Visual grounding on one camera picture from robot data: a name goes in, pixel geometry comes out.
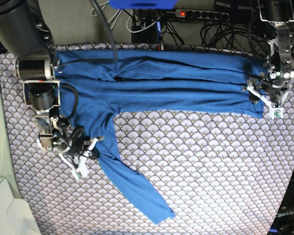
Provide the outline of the white plastic bin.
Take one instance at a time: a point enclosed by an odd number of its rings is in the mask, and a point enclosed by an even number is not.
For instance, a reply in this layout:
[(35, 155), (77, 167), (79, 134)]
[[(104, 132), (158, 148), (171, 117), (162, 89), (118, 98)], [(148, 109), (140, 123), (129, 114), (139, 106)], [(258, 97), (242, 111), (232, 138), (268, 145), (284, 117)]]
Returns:
[(0, 235), (39, 235), (29, 204), (15, 198), (4, 177), (0, 178)]

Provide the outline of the blue long-sleeve T-shirt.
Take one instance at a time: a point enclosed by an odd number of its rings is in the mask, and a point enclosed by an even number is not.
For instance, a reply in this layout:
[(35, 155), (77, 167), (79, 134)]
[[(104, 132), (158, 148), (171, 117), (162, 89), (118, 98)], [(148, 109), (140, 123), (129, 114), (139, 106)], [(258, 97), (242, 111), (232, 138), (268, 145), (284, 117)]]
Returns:
[(158, 224), (175, 214), (149, 180), (121, 162), (113, 118), (122, 112), (156, 110), (261, 118), (263, 104), (252, 104), (242, 88), (266, 68), (252, 58), (218, 53), (120, 50), (116, 63), (105, 63), (110, 55), (108, 50), (58, 52), (61, 69), (56, 76), (78, 92), (72, 126), (83, 126), (91, 138), (104, 137), (96, 144), (103, 172)]

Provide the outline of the fan-patterned tablecloth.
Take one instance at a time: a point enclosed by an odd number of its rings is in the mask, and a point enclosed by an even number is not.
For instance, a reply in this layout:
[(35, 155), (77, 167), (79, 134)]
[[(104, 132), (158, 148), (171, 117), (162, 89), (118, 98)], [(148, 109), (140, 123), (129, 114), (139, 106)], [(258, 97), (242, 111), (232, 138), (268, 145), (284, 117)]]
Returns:
[(0, 89), (14, 175), (44, 235), (265, 235), (294, 175), (294, 80), (282, 118), (233, 113), (142, 112), (109, 116), (106, 143), (126, 167), (144, 175), (175, 213), (152, 223), (103, 171), (70, 168), (35, 143), (33, 111), (23, 101), (15, 56), (0, 54)]

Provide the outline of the orange black table clamp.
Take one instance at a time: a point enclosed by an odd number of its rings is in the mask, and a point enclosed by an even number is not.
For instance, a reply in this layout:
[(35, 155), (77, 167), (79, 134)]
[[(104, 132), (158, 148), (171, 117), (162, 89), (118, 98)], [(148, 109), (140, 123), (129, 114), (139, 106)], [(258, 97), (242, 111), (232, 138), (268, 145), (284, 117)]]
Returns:
[(166, 49), (165, 49), (165, 45), (163, 44), (163, 43), (160, 43), (159, 45), (158, 45), (158, 51), (165, 51)]

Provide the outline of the white power strip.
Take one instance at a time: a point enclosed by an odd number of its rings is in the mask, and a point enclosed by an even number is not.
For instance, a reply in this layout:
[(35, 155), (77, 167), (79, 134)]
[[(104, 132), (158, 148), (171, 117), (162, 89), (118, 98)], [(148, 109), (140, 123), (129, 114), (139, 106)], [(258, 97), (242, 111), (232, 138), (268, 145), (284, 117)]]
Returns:
[(215, 11), (176, 9), (174, 13), (177, 18), (181, 18), (181, 19), (216, 20), (216, 21), (230, 20), (230, 15), (228, 13), (215, 12)]

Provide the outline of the blue box overhead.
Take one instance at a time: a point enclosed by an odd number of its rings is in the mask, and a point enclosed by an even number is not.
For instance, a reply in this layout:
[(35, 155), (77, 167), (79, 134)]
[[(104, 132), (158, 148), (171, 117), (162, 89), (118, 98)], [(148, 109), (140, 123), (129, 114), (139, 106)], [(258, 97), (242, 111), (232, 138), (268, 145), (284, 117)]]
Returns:
[(177, 0), (110, 0), (116, 9), (173, 9)]

